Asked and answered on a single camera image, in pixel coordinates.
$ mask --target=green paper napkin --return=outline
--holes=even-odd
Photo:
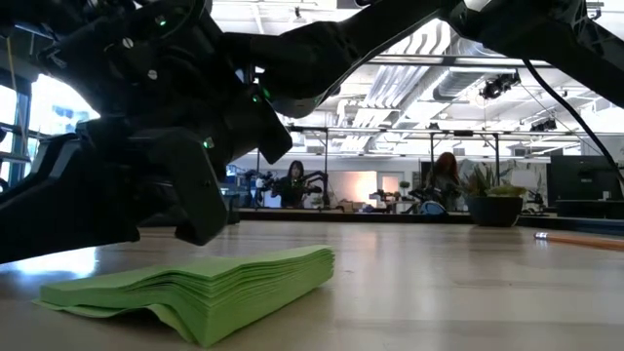
[[[93,318],[146,308],[208,347],[325,283],[333,261],[327,246],[208,257],[44,286],[35,303]]]

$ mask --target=plant pot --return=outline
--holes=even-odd
[[[511,227],[523,210],[520,197],[468,197],[466,205],[477,225]]]

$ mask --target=pencil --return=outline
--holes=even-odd
[[[573,245],[592,247],[596,249],[624,251],[624,240],[595,238],[595,237],[576,236],[576,235],[551,234],[551,233],[544,233],[544,232],[537,232],[535,233],[534,237],[535,237],[535,240],[543,240],[543,241],[557,242],[557,243],[567,243],[567,244],[573,244]]]

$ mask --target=screw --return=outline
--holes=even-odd
[[[131,49],[135,45],[133,40],[130,38],[124,38],[124,40],[122,40],[122,44],[124,44],[126,49]]]

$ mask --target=computer monitor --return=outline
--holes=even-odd
[[[603,156],[551,156],[550,169],[551,204],[558,200],[602,200],[605,194],[608,200],[623,199],[617,175]]]

